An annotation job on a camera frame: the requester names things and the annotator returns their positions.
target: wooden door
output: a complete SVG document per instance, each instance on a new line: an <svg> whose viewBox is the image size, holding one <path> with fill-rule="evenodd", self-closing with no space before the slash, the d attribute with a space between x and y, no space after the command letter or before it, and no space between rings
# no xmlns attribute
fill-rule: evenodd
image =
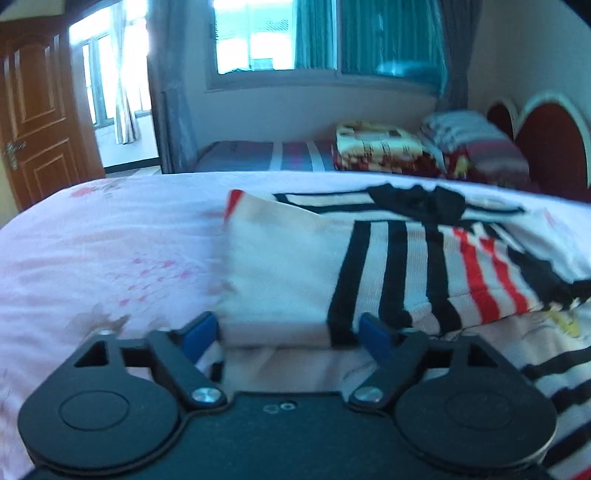
<svg viewBox="0 0 591 480"><path fill-rule="evenodd" d="M63 17L0 22L0 153L21 210L105 176L83 148L67 27Z"/></svg>

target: pink bedsheet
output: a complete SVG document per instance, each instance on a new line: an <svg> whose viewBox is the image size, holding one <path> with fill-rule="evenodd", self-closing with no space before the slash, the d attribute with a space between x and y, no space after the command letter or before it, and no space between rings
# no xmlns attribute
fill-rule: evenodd
<svg viewBox="0 0 591 480"><path fill-rule="evenodd" d="M124 338L162 324L180 327L215 306L229 190L329 192L385 182L427 188L439 183L469 196L545 208L591 258L591 207L474 184L380 174L265 172L126 177L63 190L0 231L0 479L15 480L31 468L16 429L18 411L86 336L102 327ZM483 327L482 333L508 357L519 359L516 345L527 335L533 351L547 342L558 350L561 342L589 346L591 320L585 308L580 309L577 338L546 328L536 333L540 326L552 330L559 324L545 317L502 320L501 326ZM227 359L224 385L230 391L347 394L373 368L364 351L262 348L228 352ZM589 403L582 408L581 414L591 418ZM591 458L588 447L582 455ZM573 478L580 466L569 464L553 473Z"/></svg>

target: metal screw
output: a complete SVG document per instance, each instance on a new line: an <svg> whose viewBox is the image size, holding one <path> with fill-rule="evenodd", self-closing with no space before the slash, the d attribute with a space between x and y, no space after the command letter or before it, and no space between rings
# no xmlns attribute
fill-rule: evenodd
<svg viewBox="0 0 591 480"><path fill-rule="evenodd" d="M195 390L191 397L198 403L206 403L212 405L217 403L222 398L222 392L217 388L203 387Z"/></svg>
<svg viewBox="0 0 591 480"><path fill-rule="evenodd" d="M286 401L283 402L281 405L279 405L281 410L284 411L291 411L291 410L295 410L297 408L297 405L295 403L293 403L292 401Z"/></svg>
<svg viewBox="0 0 591 480"><path fill-rule="evenodd" d="M377 387L362 387L355 390L353 396L364 403L379 403L384 397L384 392Z"/></svg>

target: teal curtain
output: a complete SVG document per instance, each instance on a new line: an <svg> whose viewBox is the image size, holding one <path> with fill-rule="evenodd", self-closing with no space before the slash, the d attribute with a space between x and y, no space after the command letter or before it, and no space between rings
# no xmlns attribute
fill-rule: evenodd
<svg viewBox="0 0 591 480"><path fill-rule="evenodd" d="M296 69L334 69L332 0L295 0Z"/></svg>
<svg viewBox="0 0 591 480"><path fill-rule="evenodd" d="M342 9L343 72L405 76L423 65L441 84L442 33L430 1L342 0Z"/></svg>

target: window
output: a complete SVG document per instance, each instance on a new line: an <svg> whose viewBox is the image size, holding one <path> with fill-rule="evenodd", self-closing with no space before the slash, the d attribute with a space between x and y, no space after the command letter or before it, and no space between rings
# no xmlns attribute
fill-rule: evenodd
<svg viewBox="0 0 591 480"><path fill-rule="evenodd" d="M121 75L127 88L129 105L135 116L149 115L152 110L148 86L148 31L145 16L147 0L126 0L125 63ZM82 43L86 90L90 116L96 128L114 123L117 68L111 50L109 27L111 13L104 8L72 25L70 38Z"/></svg>
<svg viewBox="0 0 591 480"><path fill-rule="evenodd" d="M446 75L434 2L210 2L211 88L404 79L435 93Z"/></svg>

